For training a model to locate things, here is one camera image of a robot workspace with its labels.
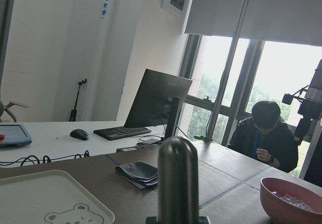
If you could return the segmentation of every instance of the black monitor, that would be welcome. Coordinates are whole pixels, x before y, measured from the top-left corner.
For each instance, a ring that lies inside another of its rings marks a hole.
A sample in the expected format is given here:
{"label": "black monitor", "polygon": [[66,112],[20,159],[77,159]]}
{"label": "black monitor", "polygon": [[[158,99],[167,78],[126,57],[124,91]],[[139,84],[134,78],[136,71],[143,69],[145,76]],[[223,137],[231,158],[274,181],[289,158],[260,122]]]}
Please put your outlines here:
{"label": "black monitor", "polygon": [[167,125],[165,138],[175,132],[178,110],[192,80],[146,69],[124,127]]}

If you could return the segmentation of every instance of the desk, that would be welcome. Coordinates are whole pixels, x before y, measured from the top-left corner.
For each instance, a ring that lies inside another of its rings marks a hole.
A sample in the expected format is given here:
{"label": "desk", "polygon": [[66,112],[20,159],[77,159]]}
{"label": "desk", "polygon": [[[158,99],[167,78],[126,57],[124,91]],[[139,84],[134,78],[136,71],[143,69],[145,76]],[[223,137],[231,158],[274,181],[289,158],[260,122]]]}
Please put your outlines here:
{"label": "desk", "polygon": [[[135,146],[140,140],[138,136],[108,141],[93,133],[95,129],[123,126],[124,121],[106,122],[22,122],[30,133],[33,141],[30,145],[23,147],[0,148],[0,161],[13,162],[19,158],[30,155],[42,159],[48,155],[51,159],[75,154],[84,154],[86,150],[91,156],[115,153],[117,148]],[[86,141],[70,137],[74,129],[83,129],[89,133],[90,138]],[[151,134],[162,132],[163,126],[149,127]]]}
{"label": "desk", "polygon": [[[214,142],[195,141],[198,151],[200,215],[212,224],[272,224],[260,203],[260,180],[276,177],[322,196],[322,188]],[[157,216],[157,188],[139,190],[116,174],[116,163],[157,166],[158,147],[35,166],[0,168],[0,178],[59,169],[70,173],[115,214],[115,224],[143,224]]]}

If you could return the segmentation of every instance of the cartoon bear face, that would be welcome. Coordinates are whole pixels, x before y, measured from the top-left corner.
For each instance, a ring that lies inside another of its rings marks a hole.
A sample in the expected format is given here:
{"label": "cartoon bear face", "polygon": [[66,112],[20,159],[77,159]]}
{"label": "cartoon bear face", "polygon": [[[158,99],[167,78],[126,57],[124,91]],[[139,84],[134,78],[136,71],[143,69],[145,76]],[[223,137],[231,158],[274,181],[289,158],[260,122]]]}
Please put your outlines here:
{"label": "cartoon bear face", "polygon": [[48,213],[45,221],[51,224],[103,224],[104,219],[90,211],[87,205],[77,204],[72,210]]}

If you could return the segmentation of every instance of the computer mouse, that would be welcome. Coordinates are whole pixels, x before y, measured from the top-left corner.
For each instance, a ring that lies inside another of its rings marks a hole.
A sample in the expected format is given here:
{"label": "computer mouse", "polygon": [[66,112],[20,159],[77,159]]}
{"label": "computer mouse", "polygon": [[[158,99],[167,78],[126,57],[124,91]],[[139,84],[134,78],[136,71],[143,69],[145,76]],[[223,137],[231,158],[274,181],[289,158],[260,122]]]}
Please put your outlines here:
{"label": "computer mouse", "polygon": [[75,129],[72,132],[70,132],[70,136],[74,138],[78,138],[81,140],[87,140],[89,139],[89,134],[82,129]]}

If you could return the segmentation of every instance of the black tripod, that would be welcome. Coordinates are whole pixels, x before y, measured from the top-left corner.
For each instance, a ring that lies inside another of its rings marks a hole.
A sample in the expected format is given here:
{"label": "black tripod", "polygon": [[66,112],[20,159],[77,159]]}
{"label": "black tripod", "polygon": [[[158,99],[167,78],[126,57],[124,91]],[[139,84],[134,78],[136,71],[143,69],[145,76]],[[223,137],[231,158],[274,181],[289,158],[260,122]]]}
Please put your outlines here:
{"label": "black tripod", "polygon": [[87,79],[78,83],[78,92],[77,92],[77,97],[76,97],[74,109],[72,109],[72,111],[70,112],[70,117],[69,117],[70,122],[75,122],[75,120],[76,120],[76,114],[77,114],[76,106],[77,106],[77,101],[78,101],[78,96],[79,96],[79,90],[80,90],[81,86],[83,84],[85,84],[86,82],[87,82]]}

